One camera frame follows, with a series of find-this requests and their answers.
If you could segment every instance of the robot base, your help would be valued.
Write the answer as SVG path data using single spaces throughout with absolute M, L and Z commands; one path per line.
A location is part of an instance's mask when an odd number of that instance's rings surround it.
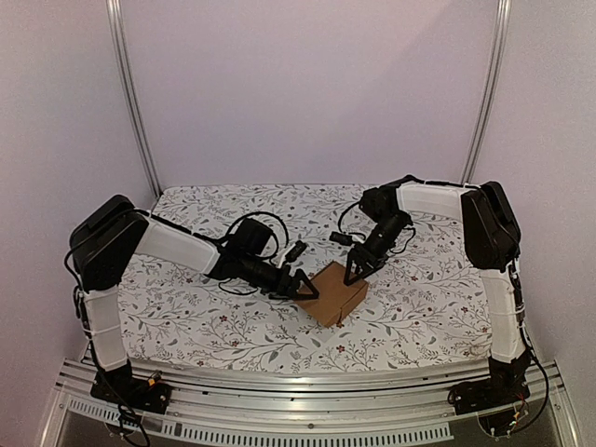
M 114 371 L 98 372 L 91 388 L 95 399 L 115 404 L 124 400 L 133 409 L 159 414 L 166 413 L 170 396 L 171 386 L 158 381 L 150 385 L 150 380 L 132 377 L 130 363 Z
M 495 389 L 491 379 L 478 382 L 462 382 L 451 389 L 448 401 L 455 407 L 456 414 L 481 412 L 501 405 L 517 402 L 523 396 L 530 397 L 530 389 L 525 382 L 520 382 L 508 390 Z

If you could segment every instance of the white arm segment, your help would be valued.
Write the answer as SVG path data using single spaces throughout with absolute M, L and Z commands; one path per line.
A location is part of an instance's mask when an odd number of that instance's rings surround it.
M 515 306 L 514 288 L 508 269 L 504 273 L 498 270 L 480 270 L 480 272 L 488 298 L 489 317 L 493 328 L 491 356 L 495 360 L 510 363 L 523 354 L 525 344 L 521 339 L 520 323 L 517 319 L 520 310 Z
M 423 183 L 406 183 L 397 189 L 400 210 L 420 211 L 450 217 L 463 224 L 460 196 L 469 188 Z M 491 355 L 510 363 L 517 359 L 525 346 L 517 320 L 513 285 L 508 271 L 479 270 L 488 299 L 488 311 L 493 328 Z
M 149 226 L 134 251 L 136 254 L 155 256 L 199 273 L 209 273 L 217 263 L 219 253 L 213 244 L 153 219 L 147 220 Z
M 135 253 L 184 265 L 199 273 L 209 273 L 215 266 L 219 253 L 213 244 L 151 218 L 147 220 L 149 226 Z M 88 316 L 88 334 L 100 366 L 106 371 L 124 366 L 128 356 L 120 333 L 118 287 L 84 292 L 83 303 Z
M 120 334 L 118 286 L 84 293 L 83 303 L 87 311 L 88 335 L 100 366 L 111 371 L 126 365 L 128 356 Z

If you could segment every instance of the floral tablecloth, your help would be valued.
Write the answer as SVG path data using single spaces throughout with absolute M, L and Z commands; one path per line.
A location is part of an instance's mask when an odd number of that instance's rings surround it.
M 346 247 L 329 241 L 339 213 L 364 185 L 225 185 L 176 187 L 155 213 L 219 237 L 237 217 L 268 210 L 308 250 L 294 263 L 316 273 L 345 263 Z M 277 229 L 274 220 L 261 218 Z M 466 258 L 463 229 L 438 215 L 413 213 L 415 238 L 368 278 L 367 298 L 343 327 L 323 328 L 292 302 L 256 292 L 235 296 L 218 281 L 149 256 L 135 256 L 120 285 L 125 347 L 134 358 L 275 373 L 362 372 L 439 365 L 488 357 L 491 326 L 478 272 Z M 373 223 L 358 210 L 350 231 Z M 404 231 L 399 250 L 410 233 Z M 249 291 L 240 280 L 226 284 Z

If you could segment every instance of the black cable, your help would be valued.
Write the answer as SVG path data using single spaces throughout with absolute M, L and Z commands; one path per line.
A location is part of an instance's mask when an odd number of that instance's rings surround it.
M 120 396 L 120 394 L 118 394 L 118 392 L 114 389 L 114 387 L 110 384 L 110 382 L 108 382 L 108 380 L 105 378 L 105 375 L 103 374 L 103 369 L 100 366 L 100 363 L 97 359 L 97 354 L 95 353 L 95 347 L 93 346 L 93 341 L 89 340 L 89 344 L 91 345 L 91 358 L 93 359 L 93 363 L 95 364 L 95 368 L 97 369 L 98 375 L 103 380 L 103 382 L 108 386 L 108 388 L 110 388 L 110 391 L 112 392 L 112 394 L 114 394 L 114 396 L 121 402 L 118 404 L 118 412 L 120 413 L 120 417 L 118 418 L 118 424 L 120 425 L 120 433 L 122 434 L 122 438 L 124 438 L 124 440 L 128 444 L 130 444 L 134 447 L 151 447 L 151 440 L 149 439 L 149 435 L 147 435 L 147 432 L 145 431 L 145 427 L 142 426 L 141 418 L 139 417 L 139 415 L 137 415 L 135 413 L 135 411 L 132 409 L 132 407 L 124 400 L 124 398 L 122 398 L 122 396 Z M 123 434 L 125 420 L 128 423 L 136 425 L 139 428 L 139 430 L 141 431 L 142 436 L 144 438 L 144 441 L 145 441 L 144 445 L 137 444 L 136 442 L 129 439 L 129 435 Z
M 356 236 L 361 236 L 363 239 L 366 239 L 366 235 L 363 233 L 359 233 L 359 232 L 351 232 L 351 233 L 346 233 L 343 229 L 342 229 L 342 222 L 344 221 L 345 216 L 352 210 L 354 209 L 360 202 L 354 202 L 353 204 L 351 204 L 349 207 L 347 207 L 345 210 L 342 211 L 342 213 L 339 215 L 339 219 L 337 219 L 337 229 L 339 230 L 339 232 L 343 235 L 356 235 Z
M 232 222 L 232 224 L 230 226 L 228 226 L 225 234 L 217 240 L 219 242 L 225 242 L 227 240 L 227 238 L 230 236 L 230 233 L 232 233 L 232 230 L 234 229 L 234 227 L 236 225 L 238 225 L 240 222 L 242 222 L 244 219 L 246 219 L 248 217 L 260 216 L 260 215 L 273 217 L 276 221 L 279 222 L 279 224 L 283 228 L 283 233 L 286 238 L 285 247 L 288 247 L 288 244 L 290 243 L 290 233 L 288 232 L 288 227 L 286 226 L 286 224 L 283 222 L 283 220 L 279 216 L 277 216 L 273 212 L 269 212 L 269 211 L 252 211 L 247 214 L 244 214 L 243 216 L 238 217 L 235 221 Z
M 257 291 L 259 291 L 259 289 L 254 289 L 253 291 L 230 291 L 228 289 L 225 289 L 223 287 L 223 284 L 227 284 L 231 280 L 232 279 L 230 278 L 230 279 L 227 279 L 226 281 L 218 282 L 217 287 L 221 291 L 225 291 L 226 293 L 230 293 L 231 295 L 236 295 L 236 296 L 249 296 L 249 295 L 252 295 L 253 293 L 256 293 Z
M 408 240 L 406 240 L 406 243 L 403 244 L 403 249 L 401 249 L 400 251 L 389 251 L 391 254 L 402 254 L 402 253 L 404 253 L 406 251 L 406 249 L 408 248 L 408 244 L 410 243 L 410 241 L 416 237 L 416 229 L 413 226 L 409 226 L 408 228 L 404 228 L 404 230 L 410 230 L 410 231 L 412 231 L 412 235 L 410 236 L 410 238 Z
M 523 344 L 525 345 L 526 349 L 528 349 L 528 352 L 530 353 L 530 358 L 536 364 L 536 366 L 538 367 L 538 369 L 540 370 L 540 372 L 542 373 L 542 375 L 544 377 L 544 384 L 545 384 L 546 390 L 545 390 L 544 400 L 542 401 L 542 405 L 540 406 L 538 413 L 532 418 L 532 420 L 530 422 L 525 424 L 523 427 L 514 429 L 511 433 L 519 433 L 520 431 L 524 431 L 527 427 L 529 427 L 531 424 L 533 424 L 538 419 L 538 417 L 540 417 L 540 414 L 542 414 L 542 412 L 544 412 L 545 408 L 547 407 L 547 403 L 549 403 L 549 375 L 545 371 L 544 367 L 540 364 L 540 361 L 538 360 L 538 357 L 536 356 L 536 354 L 534 352 L 534 347 L 526 339 L 523 329 L 520 329 L 520 333 L 521 333 L 521 338 L 523 340 Z

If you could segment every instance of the vertical metal pole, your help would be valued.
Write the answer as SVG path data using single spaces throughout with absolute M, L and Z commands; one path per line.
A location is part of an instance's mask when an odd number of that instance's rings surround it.
M 145 133 L 145 127 L 142 123 L 141 109 L 137 100 L 137 93 L 132 79 L 130 69 L 129 52 L 124 35 L 124 24 L 122 21 L 122 11 L 120 9 L 120 0 L 107 0 L 108 18 L 110 20 L 110 29 L 112 30 L 112 40 L 114 42 L 115 59 L 120 72 L 120 81 L 124 89 L 124 97 L 129 109 L 130 122 L 134 132 L 139 154 L 141 155 L 142 166 L 147 177 L 147 182 L 151 187 L 151 192 L 156 198 L 163 192 L 159 179 L 157 178 L 156 164 L 149 149 L 149 142 Z
M 481 152 L 484 133 L 488 125 L 491 108 L 493 107 L 494 93 L 496 92 L 496 83 L 501 70 L 501 61 L 505 51 L 505 42 L 507 40 L 507 28 L 509 24 L 509 11 L 511 10 L 511 0 L 498 0 L 498 10 L 496 14 L 496 25 L 494 28 L 493 50 L 491 52 L 491 61 L 489 64 L 486 84 L 484 86 L 484 95 L 482 97 L 481 109 L 474 128 L 472 143 L 467 155 L 466 166 L 462 173 L 461 183 L 469 183 L 474 175 L 478 157 Z

